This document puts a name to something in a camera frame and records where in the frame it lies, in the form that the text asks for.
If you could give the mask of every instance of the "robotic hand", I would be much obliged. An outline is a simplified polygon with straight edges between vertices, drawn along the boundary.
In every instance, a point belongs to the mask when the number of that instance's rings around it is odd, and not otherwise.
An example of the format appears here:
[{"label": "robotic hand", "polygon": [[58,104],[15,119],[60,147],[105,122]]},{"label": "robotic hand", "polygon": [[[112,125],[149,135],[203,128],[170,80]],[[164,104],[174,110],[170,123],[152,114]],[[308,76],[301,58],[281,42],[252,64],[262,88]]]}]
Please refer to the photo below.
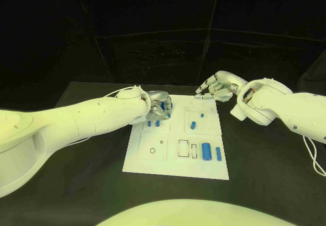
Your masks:
[{"label": "robotic hand", "polygon": [[[204,88],[208,93],[200,94]],[[230,114],[242,121],[246,117],[266,126],[279,118],[288,129],[304,137],[326,143],[326,97],[292,93],[272,79],[246,82],[234,74],[217,71],[195,90],[195,99],[227,101],[234,94],[236,105]]]},{"label": "robotic hand", "polygon": [[[106,97],[118,91],[116,97]],[[0,110],[0,197],[27,182],[51,153],[77,143],[74,141],[139,123],[145,118],[168,118],[167,92],[144,92],[135,86],[115,92],[40,112]]]}]

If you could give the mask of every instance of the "black tabletop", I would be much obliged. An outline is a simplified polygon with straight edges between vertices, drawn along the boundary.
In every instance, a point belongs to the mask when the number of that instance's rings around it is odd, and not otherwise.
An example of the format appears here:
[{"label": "black tabletop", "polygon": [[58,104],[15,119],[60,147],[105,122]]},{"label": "black tabletop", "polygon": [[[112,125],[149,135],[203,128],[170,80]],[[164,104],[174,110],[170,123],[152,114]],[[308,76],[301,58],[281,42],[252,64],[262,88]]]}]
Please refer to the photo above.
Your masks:
[{"label": "black tabletop", "polygon": [[[126,84],[71,82],[57,107],[102,97]],[[195,87],[142,85],[193,95]],[[315,174],[302,137],[275,119],[268,126],[217,103],[229,181],[122,172],[131,126],[57,150],[22,187],[0,198],[1,226],[92,226],[144,203],[201,199],[236,204],[302,226],[326,225],[326,178]],[[315,142],[318,159],[324,146]]]}]

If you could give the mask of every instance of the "blue battery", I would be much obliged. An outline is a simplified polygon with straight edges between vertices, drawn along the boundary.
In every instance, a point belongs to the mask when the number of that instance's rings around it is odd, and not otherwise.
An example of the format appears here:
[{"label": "blue battery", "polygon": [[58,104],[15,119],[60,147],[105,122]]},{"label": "blue battery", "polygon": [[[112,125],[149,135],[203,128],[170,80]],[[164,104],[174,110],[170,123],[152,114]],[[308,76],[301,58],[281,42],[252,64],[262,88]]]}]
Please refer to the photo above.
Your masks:
[{"label": "blue battery", "polygon": [[193,121],[190,125],[190,129],[194,129],[194,126],[195,126],[195,122]]},{"label": "blue battery", "polygon": [[219,150],[219,147],[216,147],[216,155],[217,155],[217,161],[221,161],[221,157],[220,157],[220,150]]},{"label": "blue battery", "polygon": [[201,143],[201,160],[204,160],[204,161],[211,160],[210,144],[208,143]]}]

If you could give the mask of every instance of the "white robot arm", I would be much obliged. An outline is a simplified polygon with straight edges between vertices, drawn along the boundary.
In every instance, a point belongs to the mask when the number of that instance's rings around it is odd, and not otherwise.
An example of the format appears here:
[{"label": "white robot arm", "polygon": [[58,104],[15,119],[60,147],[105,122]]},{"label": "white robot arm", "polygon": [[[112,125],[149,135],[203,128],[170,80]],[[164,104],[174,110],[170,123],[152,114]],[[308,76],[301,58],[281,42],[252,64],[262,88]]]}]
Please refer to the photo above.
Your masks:
[{"label": "white robot arm", "polygon": [[74,141],[107,133],[146,117],[167,119],[167,92],[139,87],[40,112],[0,111],[0,197],[31,178],[51,153]]},{"label": "white robot arm", "polygon": [[[198,94],[204,88],[208,93]],[[227,101],[236,97],[230,114],[246,117],[266,126],[279,118],[288,129],[326,144],[326,97],[311,93],[294,93],[272,79],[246,82],[226,71],[217,71],[195,90],[194,98]]]}]

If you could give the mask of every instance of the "white board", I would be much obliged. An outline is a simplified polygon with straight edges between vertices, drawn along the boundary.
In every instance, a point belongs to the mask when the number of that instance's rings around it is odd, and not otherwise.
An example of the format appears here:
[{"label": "white board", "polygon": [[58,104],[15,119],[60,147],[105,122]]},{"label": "white board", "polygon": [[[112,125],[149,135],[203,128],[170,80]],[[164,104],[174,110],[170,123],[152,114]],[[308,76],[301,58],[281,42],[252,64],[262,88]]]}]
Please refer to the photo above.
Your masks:
[{"label": "white board", "polygon": [[[132,125],[122,172],[227,180],[226,159],[214,100],[170,95],[170,119]],[[210,144],[211,160],[201,159],[201,143]],[[216,147],[220,148],[217,161]]]}]

